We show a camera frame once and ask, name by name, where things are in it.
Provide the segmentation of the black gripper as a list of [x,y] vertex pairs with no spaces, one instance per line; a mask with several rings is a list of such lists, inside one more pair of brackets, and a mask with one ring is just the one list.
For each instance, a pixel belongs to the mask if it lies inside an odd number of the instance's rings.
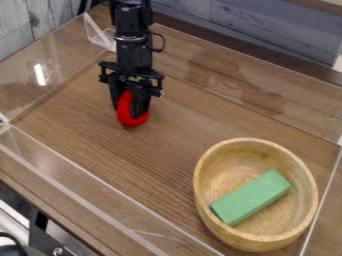
[[164,75],[154,68],[131,72],[119,67],[116,62],[100,61],[99,81],[110,85],[114,109],[123,92],[132,89],[132,117],[139,118],[150,109],[151,96],[163,95]]

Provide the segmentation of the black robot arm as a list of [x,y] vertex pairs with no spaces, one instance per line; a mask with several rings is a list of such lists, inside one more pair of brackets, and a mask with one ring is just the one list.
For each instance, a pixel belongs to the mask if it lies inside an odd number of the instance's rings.
[[164,50],[154,47],[154,36],[164,37],[150,30],[154,24],[151,0],[108,0],[116,61],[100,61],[99,81],[110,87],[112,105],[122,123],[123,114],[134,121],[148,117],[152,97],[160,97],[164,75],[152,67],[152,55]]

